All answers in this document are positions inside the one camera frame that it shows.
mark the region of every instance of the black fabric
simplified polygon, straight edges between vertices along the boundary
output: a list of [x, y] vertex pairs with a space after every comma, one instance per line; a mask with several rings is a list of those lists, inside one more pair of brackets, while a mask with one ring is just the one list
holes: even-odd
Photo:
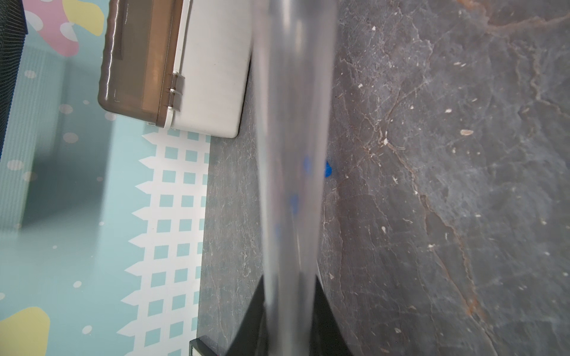
[[22, 0], [0, 0], [0, 157], [27, 33]]
[[[267, 356], [268, 336], [265, 324], [265, 296], [263, 292], [263, 277], [251, 298], [249, 307], [235, 339], [230, 345], [226, 356]], [[311, 328], [310, 356], [352, 356], [344, 342], [340, 329], [332, 314], [323, 286], [316, 279], [315, 304], [313, 306], [313, 324]], [[214, 355], [207, 349], [203, 356]]]

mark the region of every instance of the white dot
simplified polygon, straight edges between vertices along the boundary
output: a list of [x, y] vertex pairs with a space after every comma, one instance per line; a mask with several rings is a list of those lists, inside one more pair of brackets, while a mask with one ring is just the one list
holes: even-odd
[[43, 21], [39, 16], [27, 10], [24, 10], [24, 14], [26, 15], [26, 20], [32, 25], [34, 30], [40, 31], [43, 28]]
[[109, 121], [115, 121], [115, 120], [117, 120], [117, 115], [115, 113], [112, 113], [112, 112], [106, 112], [105, 118]]
[[7, 166], [9, 170], [20, 170], [24, 168], [24, 162], [18, 159], [12, 159], [11, 161], [8, 161]]
[[30, 79], [33, 79], [36, 77], [36, 73], [34, 71], [25, 71], [24, 75], [26, 76], [26, 78], [30, 78]]
[[79, 140], [79, 137], [73, 132], [68, 132], [68, 133], [63, 135], [63, 141], [67, 142], [68, 144], [74, 144], [78, 140]]
[[26, 182], [32, 182], [38, 179], [38, 174], [36, 172], [25, 172], [22, 174], [22, 179]]
[[73, 112], [73, 108], [70, 104], [62, 104], [59, 106], [59, 111], [64, 114], [71, 114]]
[[59, 26], [59, 32], [70, 41], [77, 42], [77, 35], [73, 30], [73, 23], [71, 22], [64, 22]]

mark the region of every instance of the transparent glass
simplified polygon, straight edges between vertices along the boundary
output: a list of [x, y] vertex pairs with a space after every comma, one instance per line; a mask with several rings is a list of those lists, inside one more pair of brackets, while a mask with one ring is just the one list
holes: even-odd
[[270, 355], [306, 356], [336, 35], [335, 0], [253, 0]]

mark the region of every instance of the brown vein in marble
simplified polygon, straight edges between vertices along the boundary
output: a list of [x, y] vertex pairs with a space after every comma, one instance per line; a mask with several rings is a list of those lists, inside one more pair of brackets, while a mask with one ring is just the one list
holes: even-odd
[[[570, 18], [570, 13], [568, 13], [565, 16], [565, 18]], [[564, 116], [565, 118], [570, 118], [570, 115], [563, 112], [562, 109], [560, 108], [560, 106], [556, 105], [555, 103], [551, 102], [550, 100], [546, 100], [546, 99], [542, 98], [540, 85], [537, 84], [537, 81], [540, 79], [540, 76], [542, 75], [542, 71], [540, 70], [540, 53], [538, 53], [535, 48], [529, 48], [528, 50], [531, 51], [531, 53], [532, 53], [532, 71], [533, 71], [533, 74], [532, 74], [530, 86], [535, 92], [535, 100], [538, 101], [539, 103], [546, 105], [546, 106], [554, 107], [557, 114]]]
[[424, 284], [424, 280], [420, 275], [420, 263], [418, 262], [418, 254], [413, 247], [412, 247], [412, 251], [414, 251], [414, 254], [416, 255], [416, 275], [418, 276], [418, 281], [420, 282], [420, 286], [422, 286], [422, 289], [424, 290], [424, 293], [426, 294], [427, 300], [429, 300], [429, 313], [430, 313], [431, 323], [433, 324], [433, 329], [434, 329], [435, 347], [437, 348], [438, 355], [441, 355], [441, 350], [439, 348], [439, 345], [441, 343], [439, 341], [439, 330], [437, 329], [437, 327], [435, 325], [435, 318], [433, 317], [433, 300], [431, 299], [431, 295], [429, 294], [429, 292], [428, 292], [428, 290]]
[[[396, 158], [398, 159], [398, 161], [402, 164], [402, 166], [404, 166], [404, 168], [410, 173], [410, 175], [412, 176], [412, 186], [415, 189], [415, 191], [418, 191], [417, 188], [417, 174], [416, 172], [408, 165], [408, 163], [400, 156], [399, 152], [397, 151], [396, 147], [394, 147], [394, 145], [392, 145], [391, 143], [388, 142], [387, 147], [394, 153], [394, 155], [396, 156]], [[492, 333], [492, 327], [490, 327], [487, 324], [487, 314], [486, 312], [483, 310], [483, 308], [481, 308], [479, 300], [478, 300], [478, 296], [477, 296], [477, 292], [476, 292], [476, 287], [475, 287], [475, 283], [473, 281], [473, 277], [471, 275], [471, 270], [469, 268], [470, 265], [470, 261], [469, 258], [467, 257], [467, 255], [465, 254], [465, 246], [463, 243], [463, 240], [459, 237], [460, 235], [457, 233], [457, 230], [453, 227], [450, 226], [446, 223], [443, 222], [443, 219], [441, 219], [441, 217], [429, 206], [428, 203], [428, 199], [426, 195], [423, 194], [419, 194], [420, 196], [420, 202], [422, 203], [422, 205], [424, 206], [424, 214], [425, 214], [425, 218], [424, 218], [424, 228], [426, 230], [427, 233], [427, 223], [425, 220], [427, 220], [427, 212], [431, 212], [433, 214], [435, 214], [443, 223], [444, 226], [450, 228], [454, 234], [454, 237], [457, 241], [457, 246], [461, 252], [462, 255], [462, 259], [463, 259], [463, 266], [465, 268], [465, 273], [466, 273], [466, 277], [470, 282], [470, 294], [471, 294], [471, 298], [469, 298], [469, 302], [467, 302], [466, 297], [463, 295], [463, 293], [461, 292], [459, 286], [455, 283], [455, 281], [451, 278], [450, 274], [449, 274], [449, 270], [447, 269], [447, 267], [445, 266], [445, 264], [443, 263], [443, 261], [441, 260], [441, 258], [439, 258], [439, 256], [437, 255], [437, 253], [435, 253], [435, 250], [432, 250], [434, 252], [434, 254], [437, 257], [437, 260], [439, 261], [438, 265], [440, 265], [440, 267], [442, 268], [447, 280], [450, 281], [450, 283], [455, 287], [455, 289], [457, 290], [459, 297], [461, 298], [462, 302], [463, 302], [463, 306], [464, 306], [464, 310], [465, 313], [480, 327], [481, 331], [483, 331], [483, 333], [485, 334], [488, 344], [491, 347], [491, 349], [493, 350], [493, 354], [495, 356], [498, 356], [497, 350], [495, 348], [495, 343], [494, 342], [494, 335]]]
[[487, 19], [486, 23], [484, 24], [486, 27], [486, 32], [492, 34], [510, 35], [513, 32], [525, 30], [528, 28], [553, 26], [559, 24], [560, 22], [570, 19], [570, 13], [567, 13], [564, 16], [555, 17], [549, 20], [546, 20], [539, 16], [534, 16], [528, 19], [511, 22], [503, 25], [493, 25], [489, 24], [491, 11], [489, 10], [488, 5], [484, 5], [474, 0], [455, 0], [455, 1], [463, 5], [467, 10], [481, 11], [483, 16]]

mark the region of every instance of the gray marble countertop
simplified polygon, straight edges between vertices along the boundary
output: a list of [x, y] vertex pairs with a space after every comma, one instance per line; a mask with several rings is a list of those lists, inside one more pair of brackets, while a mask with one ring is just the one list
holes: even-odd
[[[341, 1], [319, 266], [355, 355], [570, 354], [570, 2]], [[198, 336], [261, 276], [253, 90], [212, 138]]]

